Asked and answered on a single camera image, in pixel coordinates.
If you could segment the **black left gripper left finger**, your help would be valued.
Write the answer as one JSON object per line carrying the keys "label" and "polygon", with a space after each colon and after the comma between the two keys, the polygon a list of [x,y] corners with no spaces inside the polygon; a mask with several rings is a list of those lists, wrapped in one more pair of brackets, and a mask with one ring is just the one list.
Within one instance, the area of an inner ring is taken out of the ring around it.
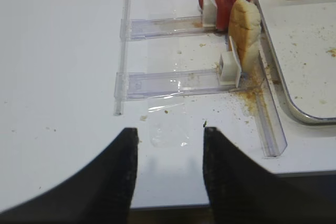
{"label": "black left gripper left finger", "polygon": [[88,165],[1,213],[1,223],[127,223],[138,168],[138,131],[124,128]]}

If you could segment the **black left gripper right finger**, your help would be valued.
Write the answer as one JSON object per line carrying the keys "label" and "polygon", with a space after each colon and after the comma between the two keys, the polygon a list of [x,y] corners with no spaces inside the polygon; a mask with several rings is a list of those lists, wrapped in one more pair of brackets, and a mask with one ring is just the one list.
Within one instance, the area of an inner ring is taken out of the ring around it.
{"label": "black left gripper right finger", "polygon": [[335,204],[267,171],[215,127],[204,129],[203,178],[215,223],[335,223]]}

